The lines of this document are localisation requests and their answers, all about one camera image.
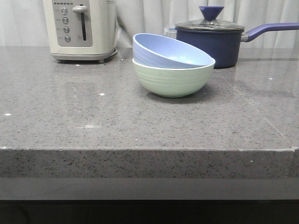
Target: glass lid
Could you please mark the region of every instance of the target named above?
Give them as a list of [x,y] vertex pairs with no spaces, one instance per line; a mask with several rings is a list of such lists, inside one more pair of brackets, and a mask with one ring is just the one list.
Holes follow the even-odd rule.
[[245,29],[244,26],[236,23],[216,19],[224,7],[200,6],[199,8],[204,19],[178,23],[175,25],[176,28],[203,31],[236,31]]

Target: white toaster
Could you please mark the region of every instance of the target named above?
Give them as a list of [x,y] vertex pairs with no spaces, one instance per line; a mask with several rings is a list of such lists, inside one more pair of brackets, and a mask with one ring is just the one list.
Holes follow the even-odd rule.
[[114,0],[43,0],[57,60],[104,60],[116,51]]

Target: stacked bowls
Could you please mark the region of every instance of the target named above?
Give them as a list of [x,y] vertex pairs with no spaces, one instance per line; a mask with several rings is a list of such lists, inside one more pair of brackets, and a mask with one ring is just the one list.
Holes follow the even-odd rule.
[[133,37],[134,70],[142,86],[163,97],[177,98],[201,89],[215,60],[179,40],[155,34]]

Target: light green bowl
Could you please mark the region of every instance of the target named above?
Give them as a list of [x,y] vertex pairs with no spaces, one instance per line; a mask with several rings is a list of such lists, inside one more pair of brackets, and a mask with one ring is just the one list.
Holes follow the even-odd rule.
[[150,67],[134,61],[134,70],[141,85],[162,97],[177,98],[200,90],[210,78],[213,63],[197,68],[167,69]]

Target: white curtain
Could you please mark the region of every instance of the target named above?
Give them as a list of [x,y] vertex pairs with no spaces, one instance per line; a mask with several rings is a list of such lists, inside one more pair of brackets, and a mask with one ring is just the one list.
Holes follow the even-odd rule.
[[[48,46],[42,0],[0,0],[0,46]],[[116,0],[118,47],[136,33],[162,35],[164,27],[202,18],[200,5],[224,6],[219,19],[245,31],[276,22],[299,22],[299,0]],[[299,48],[299,31],[265,33],[243,48]]]

